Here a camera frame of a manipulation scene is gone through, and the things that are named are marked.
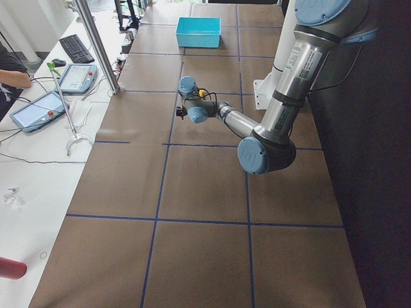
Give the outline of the person forearm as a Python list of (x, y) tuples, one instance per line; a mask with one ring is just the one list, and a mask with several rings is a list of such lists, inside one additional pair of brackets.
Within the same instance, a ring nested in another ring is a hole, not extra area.
[(6, 71), (1, 69), (0, 82), (20, 89), (28, 89), (31, 87), (30, 75), (20, 71)]

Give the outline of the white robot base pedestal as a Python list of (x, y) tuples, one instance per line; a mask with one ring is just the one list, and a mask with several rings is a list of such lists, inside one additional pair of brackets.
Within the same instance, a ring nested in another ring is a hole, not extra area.
[(284, 71), (285, 65), (290, 56), (292, 47), (295, 42), (295, 36), (293, 30), (297, 23), (295, 16), (295, 2), (291, 0), (288, 2), (288, 6), (285, 13), (284, 23), (281, 30), (277, 51), (274, 57), (272, 70), (263, 80), (254, 80), (254, 98), (257, 110), (266, 110), (274, 90), (278, 86), (281, 75)]

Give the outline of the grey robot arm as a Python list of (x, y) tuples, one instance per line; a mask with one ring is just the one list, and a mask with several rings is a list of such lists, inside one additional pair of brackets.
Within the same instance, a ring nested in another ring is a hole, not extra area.
[(206, 100), (196, 81), (180, 79), (181, 104), (176, 115), (193, 123), (215, 117), (242, 138), (237, 156), (254, 175), (284, 169), (296, 156), (289, 134), (329, 52), (337, 46), (372, 40), (378, 31), (379, 1), (290, 1), (273, 68), (254, 93), (265, 100), (260, 123), (228, 102)]

